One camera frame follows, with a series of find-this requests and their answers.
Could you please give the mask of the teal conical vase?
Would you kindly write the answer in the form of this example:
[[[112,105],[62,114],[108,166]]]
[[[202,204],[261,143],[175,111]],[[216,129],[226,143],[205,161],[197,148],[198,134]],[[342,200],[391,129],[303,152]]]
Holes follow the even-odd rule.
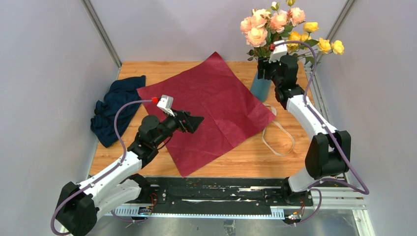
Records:
[[[271,80],[267,80],[265,78],[259,79],[258,72],[256,72],[250,88],[250,92],[261,102],[265,102],[268,98],[270,86]]]

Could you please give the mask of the yellow flower stem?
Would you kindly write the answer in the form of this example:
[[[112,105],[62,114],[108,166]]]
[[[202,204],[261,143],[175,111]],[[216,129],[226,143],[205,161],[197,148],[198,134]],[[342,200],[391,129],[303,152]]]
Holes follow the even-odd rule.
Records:
[[[311,34],[319,29],[317,22],[307,22],[303,25],[303,33],[300,34],[296,31],[292,31],[288,38],[288,41],[302,41],[308,43],[312,48],[316,56],[319,55],[343,55],[345,48],[340,40],[331,42],[328,39],[319,38],[313,39]],[[311,51],[305,46],[297,43],[287,44],[288,53],[298,60],[304,61],[304,64],[313,64],[314,58]]]

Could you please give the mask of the peach flower stem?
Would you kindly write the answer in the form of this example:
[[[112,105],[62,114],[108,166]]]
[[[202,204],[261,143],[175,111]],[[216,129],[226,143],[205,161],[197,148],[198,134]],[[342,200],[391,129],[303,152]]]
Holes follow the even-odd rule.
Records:
[[[248,61],[259,63],[259,59],[262,57],[262,48],[254,47],[247,52]]]
[[[288,38],[296,26],[305,22],[304,10],[293,7],[295,0],[287,0],[288,10],[280,8],[280,3],[273,1],[271,4],[271,16],[268,19],[267,28],[270,32],[271,42]]]

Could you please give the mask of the maroon wrapping paper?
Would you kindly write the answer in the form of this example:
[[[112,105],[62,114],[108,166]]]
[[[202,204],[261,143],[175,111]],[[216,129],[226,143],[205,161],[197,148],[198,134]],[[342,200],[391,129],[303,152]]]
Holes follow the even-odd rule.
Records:
[[[141,98],[173,98],[173,109],[204,120],[193,134],[176,132],[167,144],[186,177],[261,132],[275,115],[213,53],[201,64],[137,90]]]

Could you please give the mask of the pink yellow flower bunch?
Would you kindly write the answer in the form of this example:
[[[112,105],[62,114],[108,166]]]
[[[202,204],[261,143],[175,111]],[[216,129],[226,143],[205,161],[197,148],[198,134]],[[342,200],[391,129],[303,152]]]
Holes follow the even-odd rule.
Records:
[[[240,23],[241,33],[244,35],[246,44],[252,48],[262,48],[262,56],[264,55],[264,47],[268,42],[267,23],[271,13],[266,9],[253,9],[252,15],[244,18]]]

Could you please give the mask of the cream ribbon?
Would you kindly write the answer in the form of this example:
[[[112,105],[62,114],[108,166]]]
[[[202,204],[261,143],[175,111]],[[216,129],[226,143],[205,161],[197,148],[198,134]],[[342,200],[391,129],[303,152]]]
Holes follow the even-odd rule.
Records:
[[[278,122],[277,109],[270,104],[263,103],[273,114],[274,119],[262,130],[262,142],[271,152],[279,157],[289,155],[295,147],[294,137]]]

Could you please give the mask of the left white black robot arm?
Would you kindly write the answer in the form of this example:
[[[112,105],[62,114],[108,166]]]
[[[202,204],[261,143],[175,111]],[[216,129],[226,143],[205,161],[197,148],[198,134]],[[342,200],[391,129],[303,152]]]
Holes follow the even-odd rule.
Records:
[[[98,174],[78,184],[67,183],[61,190],[51,227],[60,222],[74,236],[85,236],[97,221],[118,206],[150,199],[151,186],[138,171],[159,153],[158,147],[175,131],[194,133],[204,117],[174,111],[163,121],[155,115],[143,118],[134,142],[127,151]]]

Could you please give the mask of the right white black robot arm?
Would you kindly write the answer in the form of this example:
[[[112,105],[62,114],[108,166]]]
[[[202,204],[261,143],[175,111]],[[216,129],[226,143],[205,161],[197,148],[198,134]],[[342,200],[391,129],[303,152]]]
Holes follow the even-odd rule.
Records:
[[[287,205],[300,200],[300,192],[307,191],[318,180],[337,176],[349,170],[351,135],[330,125],[314,108],[304,89],[297,84],[298,63],[290,55],[270,62],[258,60],[258,78],[267,79],[275,85],[275,98],[291,113],[309,136],[305,167],[287,178],[281,199]]]

